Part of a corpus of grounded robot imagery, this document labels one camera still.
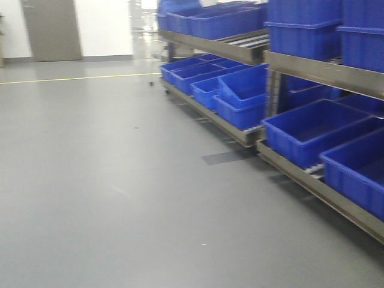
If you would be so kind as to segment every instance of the stacked bins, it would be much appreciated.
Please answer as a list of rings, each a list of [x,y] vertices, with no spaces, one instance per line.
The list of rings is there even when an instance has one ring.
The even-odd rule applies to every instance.
[[[384,130],[321,155],[325,182],[384,221]]]
[[[279,101],[279,113],[292,110],[321,99],[336,100],[340,98],[341,90],[314,82],[309,88],[290,89]]]
[[[202,63],[205,63],[206,61],[193,57],[193,58],[187,58],[183,60],[179,60],[176,62],[164,64],[160,66],[160,71],[163,76],[163,79],[167,81],[168,83],[174,85],[176,82],[176,79],[174,77],[173,72],[176,72],[180,69],[188,68],[188,67],[193,67]]]
[[[319,100],[263,120],[270,147],[302,169],[320,162],[319,154],[369,133],[369,114]]]
[[[252,6],[252,2],[234,1],[223,4],[217,4],[207,7],[194,7],[182,11],[177,11],[168,14],[168,29],[173,32],[192,35],[191,20],[196,16],[206,14],[227,14],[230,11],[236,11],[237,7]]]
[[[258,6],[228,7],[189,18],[190,34],[216,40],[243,34],[263,27],[263,8]]]
[[[158,10],[156,15],[158,27],[162,30],[172,30],[169,19],[169,13],[182,10],[196,9],[201,7],[202,6],[198,0],[161,0],[158,4]]]
[[[205,79],[226,74],[227,71],[215,64],[202,64],[191,68],[173,72],[176,79],[175,86],[182,92],[191,95],[193,93],[191,84]]]
[[[340,56],[341,0],[270,0],[268,22],[273,52],[315,60]]]
[[[193,83],[192,88],[197,102],[210,110],[216,109],[214,96],[218,94],[218,77]]]
[[[339,103],[365,111],[373,116],[384,118],[384,101],[360,94],[352,94],[341,98]]]
[[[265,114],[266,64],[219,78],[217,113],[240,130],[260,125]]]
[[[384,1],[344,0],[343,64],[384,73]]]
[[[241,64],[233,60],[225,60],[217,63],[219,67],[226,69],[228,73],[249,68],[251,66]],[[216,110],[216,101],[214,96],[218,94],[219,81],[218,77],[203,80],[192,84],[194,99],[210,110]]]

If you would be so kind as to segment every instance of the wall baseboard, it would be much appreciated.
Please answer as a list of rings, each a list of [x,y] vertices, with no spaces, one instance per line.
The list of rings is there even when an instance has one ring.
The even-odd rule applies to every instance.
[[[83,62],[103,62],[103,61],[127,61],[133,60],[133,55],[110,55],[110,56],[86,56]],[[34,63],[33,57],[4,58],[5,64],[10,63]]]
[[[4,58],[4,63],[33,63],[33,57]]]
[[[110,56],[86,56],[83,62],[103,62],[103,61],[127,61],[133,60],[133,55],[110,55]]]

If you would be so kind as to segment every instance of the door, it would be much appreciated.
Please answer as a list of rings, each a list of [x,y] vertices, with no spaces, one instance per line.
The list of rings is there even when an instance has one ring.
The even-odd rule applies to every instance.
[[[21,0],[35,61],[80,60],[73,0]]]

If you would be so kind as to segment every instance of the yellow floor line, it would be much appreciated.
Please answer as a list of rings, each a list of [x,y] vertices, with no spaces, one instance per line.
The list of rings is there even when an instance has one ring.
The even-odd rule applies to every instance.
[[[160,73],[141,73],[141,74],[121,74],[121,75],[89,76],[89,77],[74,77],[74,78],[40,79],[40,80],[26,80],[26,81],[0,82],[0,85],[5,85],[5,84],[20,84],[20,83],[35,83],[35,82],[52,82],[52,81],[82,80],[82,79],[97,79],[97,78],[112,78],[112,77],[146,76],[146,75],[159,75],[159,74],[160,74]]]

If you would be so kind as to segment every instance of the metal shelving rack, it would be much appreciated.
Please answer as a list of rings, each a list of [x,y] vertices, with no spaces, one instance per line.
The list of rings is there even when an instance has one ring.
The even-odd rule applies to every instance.
[[[165,30],[159,30],[159,34],[171,43],[199,49],[250,65],[262,63],[263,53],[269,48],[269,37],[266,29],[219,40],[207,40]],[[161,79],[161,83],[172,95],[190,105],[244,147],[254,146],[256,140],[263,133],[261,126],[240,130],[219,117],[215,112],[196,102],[192,96],[167,83],[164,79]]]
[[[342,66],[339,59],[322,62],[270,51],[265,51],[265,60],[269,64],[267,116],[278,111],[286,75],[384,99],[383,73]],[[262,159],[384,244],[384,222],[327,186],[322,165],[302,170],[269,148],[267,140],[258,140],[256,147]]]
[[[199,49],[249,65],[263,62],[263,52],[269,49],[269,35],[266,29],[219,40],[208,40],[165,30],[159,30],[159,34],[169,42]]]
[[[178,88],[166,82],[164,79],[160,80],[163,86],[174,96],[178,97],[185,103],[189,104],[194,110],[199,112],[201,115],[209,119],[213,124],[215,124],[218,128],[222,129],[229,136],[235,139],[238,143],[240,143],[244,147],[252,147],[255,145],[257,139],[260,138],[260,134],[262,133],[262,127],[257,126],[247,130],[239,130],[235,126],[231,125],[223,118],[219,117],[215,112],[207,109],[200,103],[196,102],[192,96],[185,94],[180,91]]]

